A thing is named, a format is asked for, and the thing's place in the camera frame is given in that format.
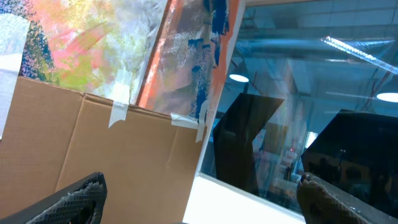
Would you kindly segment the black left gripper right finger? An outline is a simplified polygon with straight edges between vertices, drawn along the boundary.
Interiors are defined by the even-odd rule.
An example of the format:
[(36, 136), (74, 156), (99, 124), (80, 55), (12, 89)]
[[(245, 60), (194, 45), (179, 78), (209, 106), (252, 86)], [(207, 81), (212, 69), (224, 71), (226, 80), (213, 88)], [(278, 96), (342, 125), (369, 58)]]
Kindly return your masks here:
[(309, 172), (301, 176), (296, 196), (306, 224), (397, 224), (397, 218)]

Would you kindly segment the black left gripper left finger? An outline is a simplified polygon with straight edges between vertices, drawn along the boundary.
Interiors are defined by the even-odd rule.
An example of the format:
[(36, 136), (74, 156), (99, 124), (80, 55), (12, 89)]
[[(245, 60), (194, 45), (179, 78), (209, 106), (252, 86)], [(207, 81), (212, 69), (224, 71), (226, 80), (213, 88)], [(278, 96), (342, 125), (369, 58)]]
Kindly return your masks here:
[(104, 174), (94, 172), (1, 219), (1, 224), (100, 224), (107, 193)]

